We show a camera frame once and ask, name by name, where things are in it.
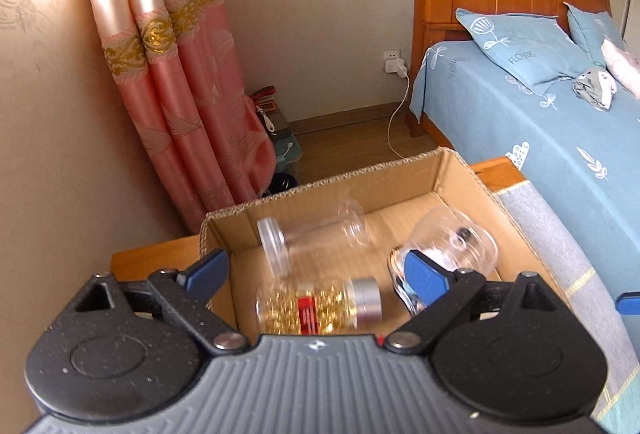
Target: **blue bedsheet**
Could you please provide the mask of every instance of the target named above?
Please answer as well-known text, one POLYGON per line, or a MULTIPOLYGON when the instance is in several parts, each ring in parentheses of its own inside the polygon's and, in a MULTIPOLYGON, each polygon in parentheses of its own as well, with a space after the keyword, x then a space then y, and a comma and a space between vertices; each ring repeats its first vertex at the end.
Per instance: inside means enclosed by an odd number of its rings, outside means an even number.
MULTIPOLYGON (((425 112, 469 163, 507 154, 584 250, 610 295, 640 291, 640 101, 608 112, 572 81, 532 94, 472 42, 427 51, 410 109, 425 112)), ((624 317, 640 353, 640 317, 624 317)))

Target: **gray ribbed surface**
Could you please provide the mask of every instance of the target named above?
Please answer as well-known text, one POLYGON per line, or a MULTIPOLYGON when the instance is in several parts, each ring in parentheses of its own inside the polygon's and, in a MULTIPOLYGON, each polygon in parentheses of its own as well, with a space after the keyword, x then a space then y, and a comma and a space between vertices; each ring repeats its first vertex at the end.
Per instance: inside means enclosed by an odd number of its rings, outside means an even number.
MULTIPOLYGON (((29 434, 506 434, 443 393, 420 358, 372 337, 263 337, 250 353, 216 358, 182 400, 142 420, 80 426, 47 416, 29 434)), ((588 434, 591 424, 544 427, 588 434)))

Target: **blue pillow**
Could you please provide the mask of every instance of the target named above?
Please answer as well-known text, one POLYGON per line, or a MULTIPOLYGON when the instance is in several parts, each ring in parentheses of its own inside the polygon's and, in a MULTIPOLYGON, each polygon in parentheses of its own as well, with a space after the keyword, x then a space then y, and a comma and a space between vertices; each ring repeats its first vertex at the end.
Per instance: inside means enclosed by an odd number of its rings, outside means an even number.
POLYGON ((577 78, 592 67, 589 56, 555 17, 482 15, 458 8, 456 18, 487 57, 538 96, 559 80, 577 78))
POLYGON ((590 13, 578 10, 568 2, 565 4, 569 7, 567 17, 574 42, 590 56, 594 65, 606 69, 607 64, 601 50, 604 39, 613 42, 617 48, 625 49, 616 23, 606 11, 590 13))

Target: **pink pillow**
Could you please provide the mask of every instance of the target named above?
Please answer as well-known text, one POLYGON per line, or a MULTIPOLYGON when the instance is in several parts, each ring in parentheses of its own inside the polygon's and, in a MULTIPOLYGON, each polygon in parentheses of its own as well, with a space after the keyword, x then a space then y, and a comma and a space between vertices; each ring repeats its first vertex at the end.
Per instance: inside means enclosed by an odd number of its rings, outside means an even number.
POLYGON ((640 98, 640 61, 628 51, 622 51, 609 40, 602 43, 602 55, 607 69, 623 87, 640 98))

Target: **power outlet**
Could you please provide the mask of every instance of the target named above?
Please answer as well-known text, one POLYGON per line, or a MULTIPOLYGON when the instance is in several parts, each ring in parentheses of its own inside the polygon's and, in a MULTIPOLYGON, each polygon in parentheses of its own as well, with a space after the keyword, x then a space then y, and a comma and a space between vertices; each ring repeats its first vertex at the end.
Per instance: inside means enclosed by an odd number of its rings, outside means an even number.
POLYGON ((382 59, 384 61, 387 60, 392 60, 392 59, 399 59, 400 58, 400 50, 399 49, 392 49, 391 51, 385 51, 382 53, 382 59))

